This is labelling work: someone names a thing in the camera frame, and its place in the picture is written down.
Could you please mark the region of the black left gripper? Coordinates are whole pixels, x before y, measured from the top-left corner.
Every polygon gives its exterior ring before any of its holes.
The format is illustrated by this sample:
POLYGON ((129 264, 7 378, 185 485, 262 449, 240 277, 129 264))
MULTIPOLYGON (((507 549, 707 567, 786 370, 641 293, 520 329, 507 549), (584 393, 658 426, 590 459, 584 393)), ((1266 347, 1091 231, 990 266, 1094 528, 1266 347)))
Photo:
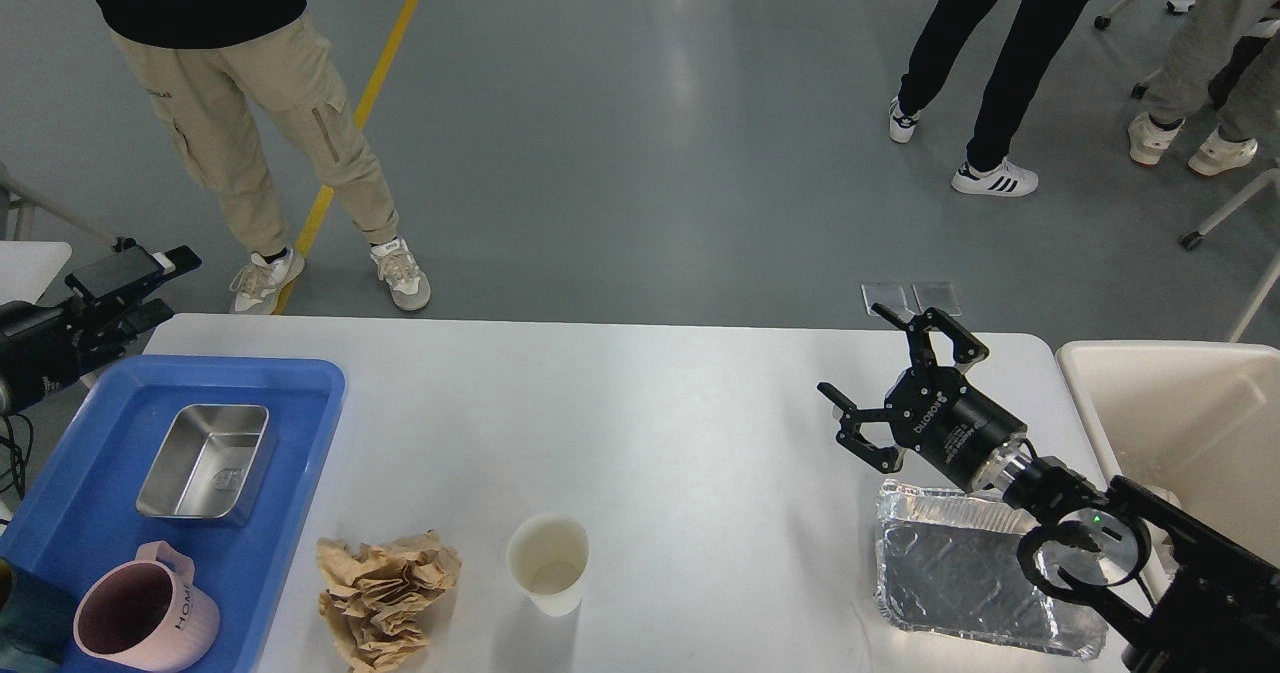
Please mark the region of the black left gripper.
POLYGON ((1 409, 17 415, 90 374, 84 363, 113 363, 138 336, 174 317, 152 299, 174 278, 204 264, 189 248, 147 252, 141 244, 64 278, 76 298, 55 307, 9 301, 1 307, 1 409), (84 330, 84 360, 79 336, 84 330))

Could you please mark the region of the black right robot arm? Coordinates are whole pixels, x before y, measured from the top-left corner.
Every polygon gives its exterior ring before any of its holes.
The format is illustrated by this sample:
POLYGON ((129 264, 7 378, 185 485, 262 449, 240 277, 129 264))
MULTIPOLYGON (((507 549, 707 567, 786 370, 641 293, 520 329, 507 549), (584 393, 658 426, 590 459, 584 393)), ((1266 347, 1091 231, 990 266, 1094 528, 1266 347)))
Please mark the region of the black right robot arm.
POLYGON ((989 349, 951 313, 870 312, 908 340, 908 368, 881 407, 832 383, 837 444, 881 473, 914 453, 965 495, 993 493, 1033 527, 1016 549, 1037 590, 1098 613, 1126 641, 1130 672, 1258 672, 1277 661, 1277 568, 1140 484, 1116 473, 1097 489, 1027 424, 966 377, 989 349))

